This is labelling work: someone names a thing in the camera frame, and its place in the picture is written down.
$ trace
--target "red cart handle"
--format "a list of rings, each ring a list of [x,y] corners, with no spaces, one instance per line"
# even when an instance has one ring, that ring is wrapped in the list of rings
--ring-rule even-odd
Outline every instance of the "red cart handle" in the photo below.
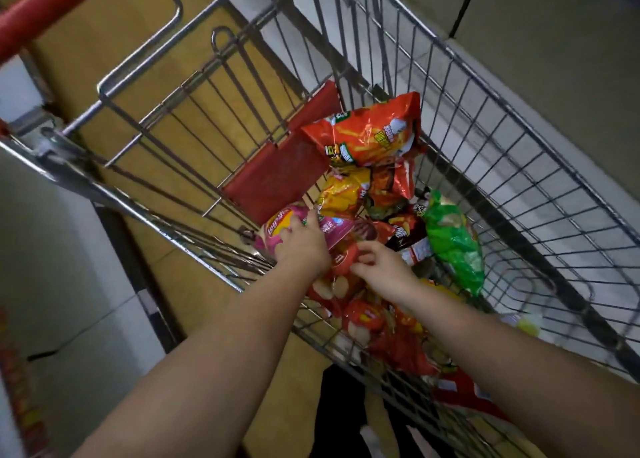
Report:
[[[0,14],[0,66],[84,0],[18,0]]]

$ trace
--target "green snack bag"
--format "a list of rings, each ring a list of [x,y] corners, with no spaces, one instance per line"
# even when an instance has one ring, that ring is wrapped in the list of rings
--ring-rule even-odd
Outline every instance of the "green snack bag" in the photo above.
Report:
[[[429,243],[436,256],[445,263],[457,284],[478,296],[484,285],[484,259],[468,218],[437,190],[418,215],[427,226]]]

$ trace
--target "right hand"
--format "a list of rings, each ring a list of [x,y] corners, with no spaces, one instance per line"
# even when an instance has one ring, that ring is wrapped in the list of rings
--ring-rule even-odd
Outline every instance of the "right hand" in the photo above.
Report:
[[[409,306],[420,282],[400,254],[378,241],[358,243],[362,253],[351,272],[363,278],[380,296],[396,304]]]

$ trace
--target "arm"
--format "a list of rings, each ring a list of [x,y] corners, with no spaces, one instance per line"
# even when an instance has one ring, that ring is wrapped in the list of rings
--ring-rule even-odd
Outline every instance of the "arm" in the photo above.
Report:
[[[375,242],[351,271],[412,310],[482,389],[549,456],[632,456],[640,449],[640,389],[554,345],[425,285]]]
[[[235,453],[304,294],[330,264],[314,211],[307,227],[294,219],[281,237],[276,267],[142,378],[77,458]]]

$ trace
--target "beige wall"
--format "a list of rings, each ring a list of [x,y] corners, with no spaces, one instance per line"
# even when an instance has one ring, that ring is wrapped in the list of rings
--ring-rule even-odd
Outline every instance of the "beige wall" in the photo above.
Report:
[[[439,33],[463,0],[406,0]],[[640,12],[624,0],[472,0],[456,40],[640,199]]]

